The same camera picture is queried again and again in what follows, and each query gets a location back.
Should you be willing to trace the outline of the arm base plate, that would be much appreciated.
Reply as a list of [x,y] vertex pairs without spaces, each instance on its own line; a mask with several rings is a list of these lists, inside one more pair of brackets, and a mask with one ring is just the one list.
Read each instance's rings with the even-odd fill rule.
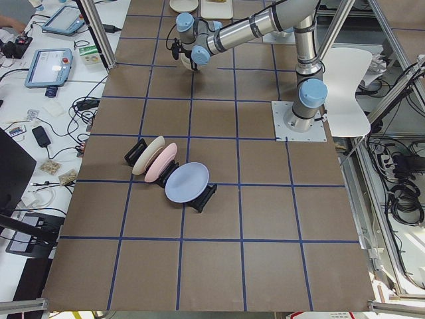
[[295,45],[294,32],[273,31],[262,37],[263,43],[279,44],[279,45]]
[[279,142],[326,142],[327,137],[319,112],[308,120],[298,118],[291,101],[272,101],[276,140]]

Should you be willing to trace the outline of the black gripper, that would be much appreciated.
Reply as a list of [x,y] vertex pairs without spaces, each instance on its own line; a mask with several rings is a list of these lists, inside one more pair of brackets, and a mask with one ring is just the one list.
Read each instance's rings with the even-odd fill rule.
[[177,38],[174,38],[174,40],[173,40],[173,44],[171,45],[171,53],[172,53],[172,57],[175,59],[175,60],[179,60],[179,55],[180,54],[185,54],[185,56],[187,57],[187,58],[190,58],[190,60],[191,60],[191,62],[192,62],[192,64],[193,64],[193,66],[196,66],[197,67],[197,69],[196,70],[192,70],[192,71],[197,71],[198,70],[198,64],[197,63],[195,63],[193,60],[192,60],[192,58],[191,58],[191,51],[188,51],[188,50],[186,50],[184,47],[183,47],[183,44],[180,42],[180,40],[178,40]]

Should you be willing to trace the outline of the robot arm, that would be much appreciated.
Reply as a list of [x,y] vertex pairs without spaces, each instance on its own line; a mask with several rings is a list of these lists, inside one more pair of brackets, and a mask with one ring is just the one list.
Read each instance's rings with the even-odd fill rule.
[[316,41],[319,1],[275,1],[257,13],[227,26],[190,13],[180,13],[174,29],[178,35],[168,47],[175,60],[185,57],[197,70],[214,55],[225,53],[254,39],[265,40],[279,33],[293,33],[296,46],[296,99],[284,115],[285,125],[294,132],[310,130],[325,103],[328,90],[323,82],[325,66]]

